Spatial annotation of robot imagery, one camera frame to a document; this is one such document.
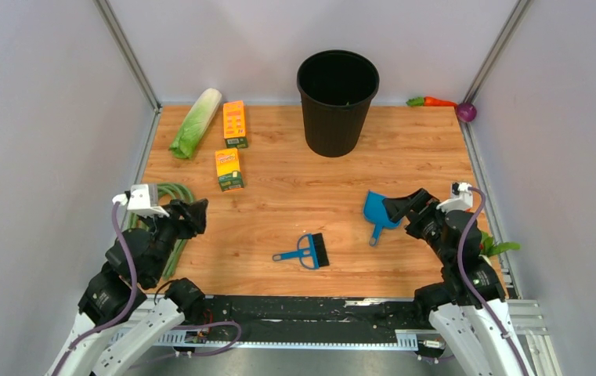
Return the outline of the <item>blue dustpan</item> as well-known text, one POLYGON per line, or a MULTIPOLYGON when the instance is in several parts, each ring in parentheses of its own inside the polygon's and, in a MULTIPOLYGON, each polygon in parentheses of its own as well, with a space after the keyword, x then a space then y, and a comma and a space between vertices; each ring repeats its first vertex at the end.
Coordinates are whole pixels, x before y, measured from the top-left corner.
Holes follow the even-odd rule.
POLYGON ((370 236, 369 245, 375 247, 378 243, 383 230, 393 230, 400 226, 401 221, 393 222, 388 216, 383 200, 385 196, 374 191, 368 190, 363 205, 363 216, 365 220, 374 225, 370 236))

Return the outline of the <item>blue hand brush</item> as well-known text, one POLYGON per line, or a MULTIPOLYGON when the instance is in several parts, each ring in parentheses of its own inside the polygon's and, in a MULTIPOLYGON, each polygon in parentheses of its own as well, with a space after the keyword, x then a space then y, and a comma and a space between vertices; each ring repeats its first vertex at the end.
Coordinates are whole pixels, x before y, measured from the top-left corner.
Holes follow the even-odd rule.
POLYGON ((294 251, 275 254, 272 257, 274 262, 297 259, 303 268, 318 270, 330 265, 327 249, 322 233, 306 233, 302 235, 294 251))

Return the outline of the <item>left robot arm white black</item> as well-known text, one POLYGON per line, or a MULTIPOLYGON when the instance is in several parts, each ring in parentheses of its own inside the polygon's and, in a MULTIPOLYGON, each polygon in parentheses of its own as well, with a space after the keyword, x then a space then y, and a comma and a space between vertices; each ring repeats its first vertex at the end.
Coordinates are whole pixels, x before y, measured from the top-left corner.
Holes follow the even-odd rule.
POLYGON ((122 205, 139 216, 146 228, 122 230, 113 222, 114 244, 78 302, 73 326, 47 371, 49 375, 121 375, 170 327, 182 322, 196 324, 204 317, 203 293, 182 278, 122 343, 110 343, 146 301, 145 292, 159 284, 176 244, 203 234, 207 225, 206 199, 158 205, 155 201, 136 204, 134 197, 124 195, 115 197, 114 206, 122 205))

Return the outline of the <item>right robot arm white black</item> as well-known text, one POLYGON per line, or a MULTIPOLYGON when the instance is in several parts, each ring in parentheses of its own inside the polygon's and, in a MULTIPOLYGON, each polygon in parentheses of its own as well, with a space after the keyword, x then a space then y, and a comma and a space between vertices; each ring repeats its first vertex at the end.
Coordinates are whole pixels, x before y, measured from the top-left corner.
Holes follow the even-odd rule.
POLYGON ((419 189, 382 204, 393 222, 407 219, 406 233, 442 263, 442 282, 415 291, 414 321, 439 332, 467 375, 532 375, 502 283, 482 257, 478 217, 486 195, 454 183, 445 201, 419 189))

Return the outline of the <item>green long beans bundle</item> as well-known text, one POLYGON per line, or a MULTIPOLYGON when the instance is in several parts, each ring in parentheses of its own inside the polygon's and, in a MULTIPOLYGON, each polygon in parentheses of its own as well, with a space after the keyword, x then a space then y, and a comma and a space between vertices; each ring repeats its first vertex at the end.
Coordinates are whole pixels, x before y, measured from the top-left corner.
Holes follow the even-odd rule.
MULTIPOLYGON (((180 199, 182 201, 191 203, 194 201, 192 192, 181 183, 158 183, 157 192, 160 199, 165 196, 172 200, 180 199)), ((138 215, 131 214, 128 216, 127 229, 146 228, 146 225, 141 223, 138 215)), ((162 280, 170 280, 175 275, 179 259, 182 255, 187 240, 177 240, 174 249, 169 255, 168 261, 161 274, 162 280)))

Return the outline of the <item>yellow green sponge box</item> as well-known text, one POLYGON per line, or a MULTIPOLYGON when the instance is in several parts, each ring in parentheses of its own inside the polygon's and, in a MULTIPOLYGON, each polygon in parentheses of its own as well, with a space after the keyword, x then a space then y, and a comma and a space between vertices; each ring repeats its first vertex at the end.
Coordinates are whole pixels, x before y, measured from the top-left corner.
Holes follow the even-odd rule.
POLYGON ((215 152, 215 168, 218 185, 222 192, 244 188, 240 153, 237 148, 217 150, 215 152))

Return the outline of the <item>napa cabbage toy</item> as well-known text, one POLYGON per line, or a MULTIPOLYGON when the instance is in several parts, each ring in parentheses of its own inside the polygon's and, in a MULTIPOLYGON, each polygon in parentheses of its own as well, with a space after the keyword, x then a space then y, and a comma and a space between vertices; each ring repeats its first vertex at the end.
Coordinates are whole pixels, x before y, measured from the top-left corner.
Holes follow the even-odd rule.
POLYGON ((219 105, 222 93, 218 89, 204 90, 192 105, 172 141, 169 150, 178 159, 191 159, 200 140, 208 130, 219 105))

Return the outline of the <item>orange carton box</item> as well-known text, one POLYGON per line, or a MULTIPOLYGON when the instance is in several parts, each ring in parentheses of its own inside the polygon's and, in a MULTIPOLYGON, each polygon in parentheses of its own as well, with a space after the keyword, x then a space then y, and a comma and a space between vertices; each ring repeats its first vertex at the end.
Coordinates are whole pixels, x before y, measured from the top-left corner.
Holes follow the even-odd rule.
POLYGON ((249 147, 245 106, 242 100, 224 103, 223 138, 227 148, 243 149, 249 147))

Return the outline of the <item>white radish toy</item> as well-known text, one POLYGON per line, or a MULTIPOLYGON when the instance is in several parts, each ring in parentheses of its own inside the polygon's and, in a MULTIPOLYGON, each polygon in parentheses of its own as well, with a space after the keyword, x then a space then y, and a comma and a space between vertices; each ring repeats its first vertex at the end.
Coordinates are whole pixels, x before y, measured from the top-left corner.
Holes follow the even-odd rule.
POLYGON ((507 251, 517 251, 521 249, 519 243, 497 241, 492 235, 484 231, 482 231, 481 234, 482 242, 480 244, 480 254, 487 258, 501 255, 507 251))

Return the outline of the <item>carrot toy back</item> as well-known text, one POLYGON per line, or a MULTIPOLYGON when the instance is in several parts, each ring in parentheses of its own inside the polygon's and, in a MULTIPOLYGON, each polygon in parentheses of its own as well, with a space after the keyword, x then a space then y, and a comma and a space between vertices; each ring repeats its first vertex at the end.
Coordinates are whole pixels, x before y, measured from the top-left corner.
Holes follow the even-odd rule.
POLYGON ((456 108, 458 106, 457 103, 438 99, 433 96, 418 96, 411 98, 406 101, 406 105, 409 107, 453 107, 456 108))

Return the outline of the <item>purple onion toy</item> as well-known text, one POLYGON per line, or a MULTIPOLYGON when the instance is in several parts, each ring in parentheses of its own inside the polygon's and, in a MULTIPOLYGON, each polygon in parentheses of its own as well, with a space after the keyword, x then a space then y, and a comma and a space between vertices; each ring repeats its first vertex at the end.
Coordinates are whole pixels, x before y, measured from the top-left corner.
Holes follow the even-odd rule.
POLYGON ((476 119, 478 111, 472 103, 459 103, 455 114, 459 121, 470 123, 476 119))

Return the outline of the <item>black plastic trash bin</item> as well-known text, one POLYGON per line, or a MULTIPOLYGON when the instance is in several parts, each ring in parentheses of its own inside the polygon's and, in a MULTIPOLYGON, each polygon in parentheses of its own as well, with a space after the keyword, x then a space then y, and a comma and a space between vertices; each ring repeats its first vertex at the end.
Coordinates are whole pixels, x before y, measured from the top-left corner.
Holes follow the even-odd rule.
POLYGON ((359 141, 380 85, 377 68, 347 50, 318 52, 297 72, 305 141, 323 157, 342 157, 359 141))

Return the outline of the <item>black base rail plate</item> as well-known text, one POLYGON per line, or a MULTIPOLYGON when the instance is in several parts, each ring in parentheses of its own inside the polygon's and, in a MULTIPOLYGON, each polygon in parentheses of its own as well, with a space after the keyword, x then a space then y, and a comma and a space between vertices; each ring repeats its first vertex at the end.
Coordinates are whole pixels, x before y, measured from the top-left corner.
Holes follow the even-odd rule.
POLYGON ((240 342, 382 344, 397 330, 431 330, 412 300, 212 295, 182 325, 234 321, 240 342))

